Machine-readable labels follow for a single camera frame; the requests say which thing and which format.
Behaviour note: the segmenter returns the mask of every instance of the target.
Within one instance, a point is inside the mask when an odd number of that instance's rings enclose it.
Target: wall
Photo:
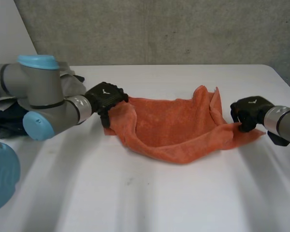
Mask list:
[[[290,85],[290,0],[15,2],[37,51],[72,65],[266,64]]]
[[[0,0],[0,63],[16,62],[19,54],[36,54],[13,0]]]

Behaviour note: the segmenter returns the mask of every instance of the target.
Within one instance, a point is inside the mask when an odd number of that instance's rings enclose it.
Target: silver metal ring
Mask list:
[[[79,121],[81,123],[91,116],[91,105],[90,102],[84,96],[77,95],[74,97],[69,97],[67,100],[73,102],[79,111]]]
[[[277,122],[279,119],[290,111],[290,108],[278,105],[270,109],[264,117],[264,127],[270,132],[280,136],[277,131]]]

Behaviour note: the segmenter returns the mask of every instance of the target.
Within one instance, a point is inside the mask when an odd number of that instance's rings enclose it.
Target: black fabric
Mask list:
[[[23,117],[27,112],[17,102],[5,111],[0,110],[0,139],[27,135],[23,127]]]

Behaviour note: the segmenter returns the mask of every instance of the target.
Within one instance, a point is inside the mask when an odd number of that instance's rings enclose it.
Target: gray robot arm segment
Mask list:
[[[23,125],[35,140],[49,139],[92,114],[84,96],[64,99],[59,65],[53,56],[20,56],[19,63],[0,65],[0,98],[27,99]]]
[[[290,108],[275,106],[264,117],[265,128],[290,142]]]

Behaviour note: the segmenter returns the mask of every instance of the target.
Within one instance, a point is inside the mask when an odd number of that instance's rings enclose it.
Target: towel fold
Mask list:
[[[109,111],[106,135],[117,135],[124,146],[148,157],[190,163],[212,151],[255,141],[264,132],[241,133],[240,123],[222,117],[218,88],[198,87],[190,100],[151,100],[129,97]]]

